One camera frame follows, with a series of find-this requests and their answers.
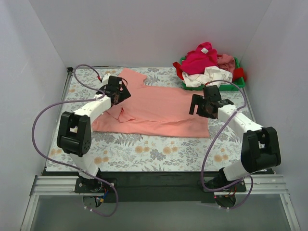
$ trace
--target pink cloth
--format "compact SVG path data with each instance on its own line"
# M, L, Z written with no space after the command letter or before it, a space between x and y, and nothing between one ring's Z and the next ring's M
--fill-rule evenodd
M189 76L203 74L204 69L209 66L217 66L217 51L212 49L209 42L200 44L195 51L190 51L183 60L180 69Z
M233 56L223 54L217 58L217 65L220 69L229 71L233 74L235 70L235 60Z
M181 88L147 86L147 76L124 69L131 97L113 106L92 124L94 131L208 138L207 118L188 114L192 94Z

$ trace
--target wrinkled fabric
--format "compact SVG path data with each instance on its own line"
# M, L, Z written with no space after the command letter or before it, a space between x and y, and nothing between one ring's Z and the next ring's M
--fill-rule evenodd
M184 78L185 85L189 88L197 88L209 81L213 80L227 80L232 81L232 73L219 69L216 66L207 67L204 70L204 74L188 75L183 72L182 76ZM209 85L216 85L220 87L222 82L210 83Z
M209 42L200 44L195 51L190 51L183 60L180 69L188 75L203 74L209 66L217 66L217 51Z
M147 76L124 69L131 97L114 105L92 124L94 131L208 138L207 118L188 114L197 91L148 86Z
M234 69L235 69L235 60L233 56L223 54L223 55L218 55L217 57L217 66L220 69L223 69L225 71L229 71L233 74Z

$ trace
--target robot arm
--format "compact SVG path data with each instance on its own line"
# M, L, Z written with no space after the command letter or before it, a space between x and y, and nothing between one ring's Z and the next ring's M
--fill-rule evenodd
M199 116L227 122L236 111L230 100L222 100L216 85L205 86L204 95L193 95L189 114L193 115L197 105ZM229 121L228 126L242 139L241 159L219 170L218 184L223 187L230 182L281 163L277 132L274 128L264 128L241 112Z
M97 100L87 103L74 112L62 113L57 137L58 147L70 154L77 167L93 176L97 175L99 168L87 153L91 146L91 124L104 111L130 97L122 78L107 74L102 83L100 90L105 92L103 98L99 99L102 93L97 92L94 97ZM95 180L82 172L79 175L85 180L90 180L88 184L93 184L93 189L96 188Z

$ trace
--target white cloth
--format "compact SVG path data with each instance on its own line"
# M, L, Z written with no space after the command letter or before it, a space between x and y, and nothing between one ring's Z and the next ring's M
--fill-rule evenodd
M212 80L232 81L231 72L219 69L216 66L206 67L204 70L204 74L195 74L189 76L187 73L182 72L182 76L184 78L186 86L189 88L197 88ZM221 83L222 82L215 82L209 85L217 85L217 87L220 87Z

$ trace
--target clothing label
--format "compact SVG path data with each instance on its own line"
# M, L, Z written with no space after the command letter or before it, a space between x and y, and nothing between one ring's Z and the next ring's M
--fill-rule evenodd
M202 50L201 50L201 52L203 52L204 54L206 54L206 53L208 53L208 49L205 48L205 47L203 47Z

